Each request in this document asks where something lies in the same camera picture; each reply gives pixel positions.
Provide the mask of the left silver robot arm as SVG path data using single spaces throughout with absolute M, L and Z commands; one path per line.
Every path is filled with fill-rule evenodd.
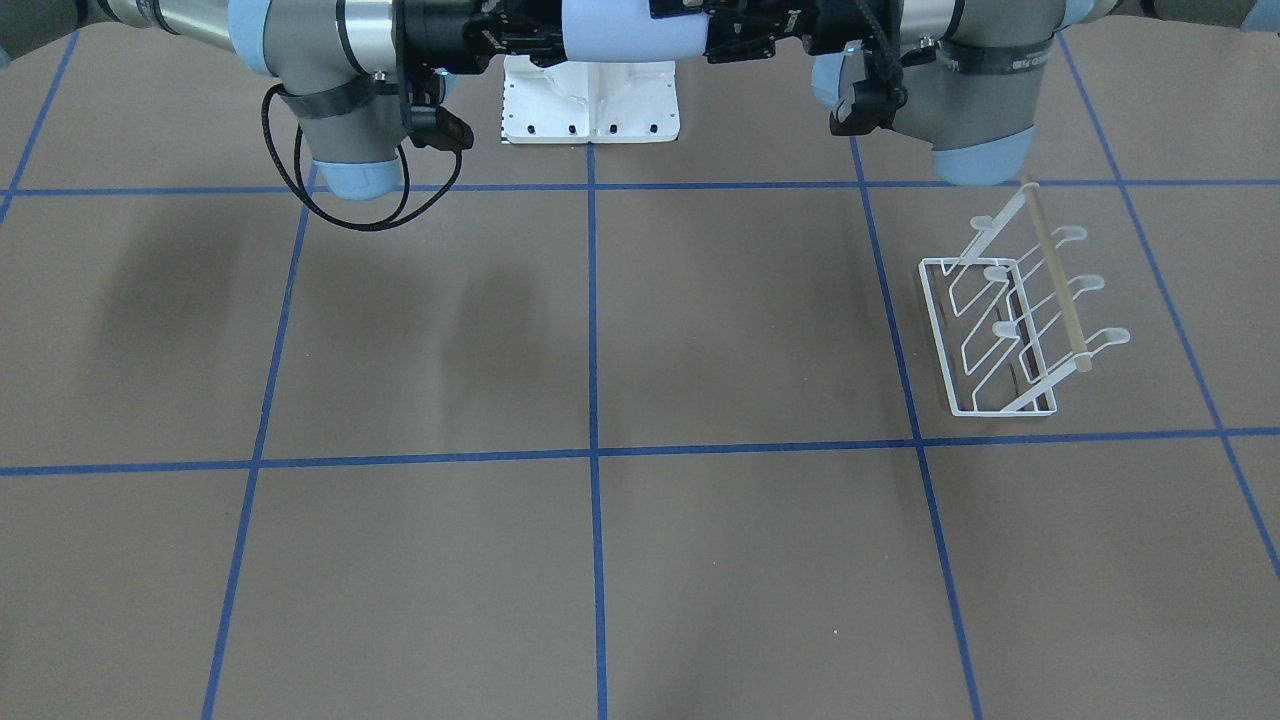
M 650 18 L 703 15 L 704 58 L 763 59 L 782 38 L 814 58 L 829 132 L 888 129 L 931 146 L 950 184 L 1019 174 L 1059 32 L 1106 17 L 1276 32 L 1275 1 L 648 1 Z

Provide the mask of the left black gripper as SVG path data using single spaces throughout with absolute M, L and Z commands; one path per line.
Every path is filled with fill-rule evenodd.
M 799 38 L 812 56 L 841 53 L 852 41 L 887 41 L 901 20 L 900 1 L 652 1 L 653 19 L 704 15 L 703 56 L 710 64 L 772 59 L 777 42 Z

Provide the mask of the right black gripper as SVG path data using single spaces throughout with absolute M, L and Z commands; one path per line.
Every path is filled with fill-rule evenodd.
M 396 22 L 411 68 L 477 76 L 508 55 L 561 64 L 559 1 L 398 1 Z

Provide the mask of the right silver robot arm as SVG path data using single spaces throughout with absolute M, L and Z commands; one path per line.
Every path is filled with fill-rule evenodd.
M 564 60 L 558 1 L 5 1 L 3 63 L 100 23 L 192 38 L 278 78 L 323 178 L 349 201 L 401 182 L 406 141 L 474 146 L 443 105 L 448 77 L 497 55 Z

